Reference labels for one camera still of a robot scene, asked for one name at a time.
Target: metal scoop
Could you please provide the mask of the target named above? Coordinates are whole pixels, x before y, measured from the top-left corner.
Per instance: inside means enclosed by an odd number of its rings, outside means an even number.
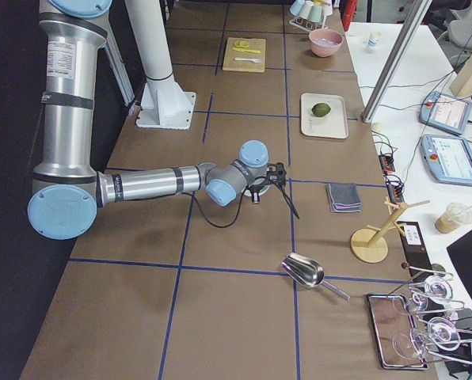
[[[350,299],[350,295],[324,280],[324,269],[315,260],[301,256],[298,253],[289,253],[282,261],[282,268],[290,277],[308,289],[322,285],[345,301]]]

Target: touchscreen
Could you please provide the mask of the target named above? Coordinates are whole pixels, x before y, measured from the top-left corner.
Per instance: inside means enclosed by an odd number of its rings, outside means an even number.
[[[446,177],[472,180],[472,163],[462,140],[435,137],[432,141]]]
[[[453,97],[440,94],[432,110],[432,119],[437,123],[459,129],[467,105],[464,101],[457,101]]]

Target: metal post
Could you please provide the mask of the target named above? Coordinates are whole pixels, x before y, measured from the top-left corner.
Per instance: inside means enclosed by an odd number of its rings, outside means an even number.
[[[129,106],[134,100],[134,90],[132,89],[131,81],[128,78],[125,64],[120,55],[120,49],[116,44],[115,36],[112,34],[111,25],[108,23],[108,38],[104,50],[108,56],[109,64],[112,72],[115,74],[116,82],[122,93],[125,105]]]
[[[384,93],[394,76],[394,72],[398,68],[398,64],[400,63],[402,56],[405,54],[406,48],[412,41],[412,38],[431,3],[432,0],[416,0],[413,3],[412,9],[405,19],[405,24],[402,26],[402,30],[394,43],[393,49],[387,58],[379,80],[375,85],[375,89],[373,90],[373,93],[371,93],[366,108],[361,114],[361,120],[363,122],[371,123],[371,120],[384,97]]]

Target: metal tray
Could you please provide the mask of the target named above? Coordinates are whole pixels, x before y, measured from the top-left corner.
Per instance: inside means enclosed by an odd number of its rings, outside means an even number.
[[[400,294],[367,294],[367,305],[370,311],[380,365],[386,370],[426,370],[428,364],[424,361],[402,358],[393,348],[393,338],[395,336],[398,334],[408,335],[410,329],[416,327],[412,317],[399,313],[393,307],[394,299],[405,305],[405,297]]]

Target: white spoon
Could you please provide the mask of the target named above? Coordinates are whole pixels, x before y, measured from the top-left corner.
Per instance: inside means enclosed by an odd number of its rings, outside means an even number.
[[[235,61],[252,61],[254,63],[261,63],[261,60],[259,58],[242,58],[242,57],[236,57],[234,58]]]

